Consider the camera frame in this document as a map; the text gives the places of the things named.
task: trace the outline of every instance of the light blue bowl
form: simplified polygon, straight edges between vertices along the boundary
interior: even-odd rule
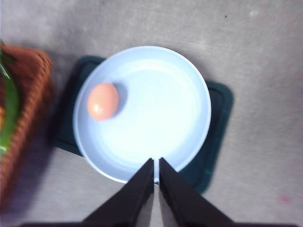
[[[91,90],[112,83],[119,92],[117,113],[95,121],[87,111]],[[211,103],[199,71],[182,55],[139,46],[102,62],[83,84],[74,107],[73,129],[89,164],[126,183],[148,158],[164,157],[176,171],[200,150],[209,128]]]

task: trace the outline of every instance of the brown basket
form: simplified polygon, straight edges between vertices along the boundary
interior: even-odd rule
[[[53,83],[50,77],[51,61],[45,52],[11,45],[2,48],[15,59],[13,64],[8,64],[8,68],[21,98],[20,114],[10,148],[0,161],[0,198],[3,208],[3,199],[10,191],[25,149],[46,114],[53,96]]]

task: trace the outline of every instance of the egg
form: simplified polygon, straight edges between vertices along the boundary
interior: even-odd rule
[[[119,94],[115,86],[110,83],[101,83],[90,92],[87,109],[93,119],[102,121],[115,114],[118,103]]]

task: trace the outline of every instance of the concrete floor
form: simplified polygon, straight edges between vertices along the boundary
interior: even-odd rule
[[[235,221],[303,226],[303,1],[2,0],[0,35],[51,56],[57,97],[85,54],[158,45],[184,55],[234,94],[203,196]],[[121,188],[83,158],[42,147],[23,168],[3,226],[81,220]],[[151,226],[163,225],[157,193]]]

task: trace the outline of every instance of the dark green tray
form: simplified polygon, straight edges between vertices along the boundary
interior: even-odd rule
[[[52,124],[57,127],[50,129],[55,146],[77,155],[81,153],[72,129],[74,103],[85,79],[103,60],[96,56],[84,56],[76,63]],[[199,193],[202,193],[210,182],[233,101],[232,93],[226,86],[214,82],[206,82],[206,84],[212,103],[210,129],[199,153],[180,171],[180,174]]]

